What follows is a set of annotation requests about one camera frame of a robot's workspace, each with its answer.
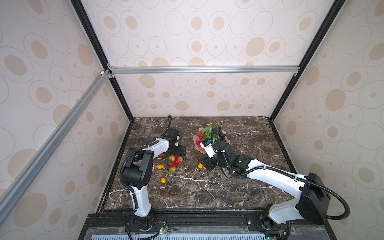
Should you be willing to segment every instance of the strawberry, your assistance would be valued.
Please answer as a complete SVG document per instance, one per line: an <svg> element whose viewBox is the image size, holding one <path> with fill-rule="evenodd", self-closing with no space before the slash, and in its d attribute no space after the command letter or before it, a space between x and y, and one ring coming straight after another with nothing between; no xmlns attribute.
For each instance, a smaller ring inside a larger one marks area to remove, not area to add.
<svg viewBox="0 0 384 240"><path fill-rule="evenodd" d="M176 171L176 168L177 168L177 164L173 164L172 166L170 166L168 174L172 175Z"/></svg>
<svg viewBox="0 0 384 240"><path fill-rule="evenodd" d="M173 162L174 160L175 160L175 156L174 155L172 155L172 156L169 156L169 162Z"/></svg>
<svg viewBox="0 0 384 240"><path fill-rule="evenodd" d="M174 160L174 164L180 164L183 162L183 158L182 157L177 157L175 160Z"/></svg>

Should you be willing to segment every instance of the robotic arm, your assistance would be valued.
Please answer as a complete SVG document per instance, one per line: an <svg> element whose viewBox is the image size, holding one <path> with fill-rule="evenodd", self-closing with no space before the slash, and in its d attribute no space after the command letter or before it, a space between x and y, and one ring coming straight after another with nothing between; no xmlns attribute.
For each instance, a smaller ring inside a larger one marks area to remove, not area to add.
<svg viewBox="0 0 384 240"><path fill-rule="evenodd" d="M120 182L128 188L134 203L134 210L131 213L136 215L137 223L143 228L149 228L152 225L147 184L152 175L153 158L161 153L185 156L186 147L179 144L182 133L170 127L171 121L172 116L169 115L167 130L150 144L130 147L120 170ZM140 166L135 165L135 162L141 163Z"/></svg>
<svg viewBox="0 0 384 240"><path fill-rule="evenodd" d="M218 142L213 143L216 132ZM269 230L276 223L289 220L306 219L314 224L322 225L325 219L340 220L348 217L350 211L345 200L334 191L326 188L321 179L314 173L308 176L293 174L266 165L247 155L236 155L231 145L225 141L220 127L212 129L212 138L205 139L200 146L207 152L200 162L207 170L216 166L227 168L236 176L247 176L278 187L291 194L294 199L268 206L268 214L260 217L262 226ZM344 206L345 212L340 216L326 215L330 194L335 196Z"/></svg>
<svg viewBox="0 0 384 240"><path fill-rule="evenodd" d="M143 228L152 225L151 204L148 199L147 184L151 178L153 158L161 153L166 155L185 156L185 146L179 145L182 134L170 127L171 116L168 116L168 128L155 141L142 147L130 147L127 158L120 171L120 181L129 189L136 223ZM214 141L216 133L218 142ZM207 170L216 166L227 168L235 176L247 176L278 187L291 194L294 199L269 205L260 222L266 230L273 229L276 224L285 221L306 219L314 224L322 225L325 219L341 220L348 217L350 210L345 200L334 191L326 188L321 179L313 173L308 176L293 174L266 165L247 155L236 155L230 144L225 142L221 129L213 127L211 139L205 139L200 146L207 152L200 162ZM340 216L326 215L330 194L335 196L344 206Z"/></svg>

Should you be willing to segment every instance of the wallpaper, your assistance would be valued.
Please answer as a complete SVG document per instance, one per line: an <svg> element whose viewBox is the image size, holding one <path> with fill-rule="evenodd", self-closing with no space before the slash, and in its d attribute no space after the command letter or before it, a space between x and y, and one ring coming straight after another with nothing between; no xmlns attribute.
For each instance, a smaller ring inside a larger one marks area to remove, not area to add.
<svg viewBox="0 0 384 240"><path fill-rule="evenodd" d="M94 213L128 119L108 80L0 228L1 240L77 240Z"/></svg>
<svg viewBox="0 0 384 240"><path fill-rule="evenodd" d="M117 74L132 114L270 116L293 73Z"/></svg>
<svg viewBox="0 0 384 240"><path fill-rule="evenodd" d="M298 65L332 0L82 0L112 66Z"/></svg>
<svg viewBox="0 0 384 240"><path fill-rule="evenodd" d="M1 1L0 196L100 71L66 1Z"/></svg>
<svg viewBox="0 0 384 240"><path fill-rule="evenodd" d="M349 204L329 221L340 240L384 236L383 63L384 0L349 1L275 121L298 172Z"/></svg>

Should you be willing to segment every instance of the grape cluster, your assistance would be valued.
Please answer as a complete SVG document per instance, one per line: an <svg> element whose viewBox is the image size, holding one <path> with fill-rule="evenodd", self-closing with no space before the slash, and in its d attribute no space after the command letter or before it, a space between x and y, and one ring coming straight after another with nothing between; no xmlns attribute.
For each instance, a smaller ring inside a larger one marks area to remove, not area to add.
<svg viewBox="0 0 384 240"><path fill-rule="evenodd" d="M205 134L203 133L203 131L197 132L196 136L199 138L200 141L205 140Z"/></svg>
<svg viewBox="0 0 384 240"><path fill-rule="evenodd" d="M221 127L218 128L218 132L219 132L220 141L225 141L225 136L226 136L226 134L224 134L224 133L221 131Z"/></svg>

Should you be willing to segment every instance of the dark brown marble surface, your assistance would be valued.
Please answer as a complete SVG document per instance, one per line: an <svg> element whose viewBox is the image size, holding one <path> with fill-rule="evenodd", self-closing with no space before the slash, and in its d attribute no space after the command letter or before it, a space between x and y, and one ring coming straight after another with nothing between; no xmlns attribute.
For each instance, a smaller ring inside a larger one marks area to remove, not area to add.
<svg viewBox="0 0 384 240"><path fill-rule="evenodd" d="M194 147L192 136L200 127L217 123L227 132L234 151L252 156L268 165L289 171L271 127L263 117L173 117L172 127L183 133L180 144L187 147L187 154L173 176L167 175L168 158L154 159L152 177L148 184L149 201L153 208L165 207L265 207L293 197L264 182L245 177L226 178L220 168L212 171L199 169L203 157ZM142 146L159 136L166 128L166 118L138 117L129 136L129 146ZM123 155L120 167L125 160ZM132 208L131 196L119 181L119 170L107 198L105 209Z"/></svg>

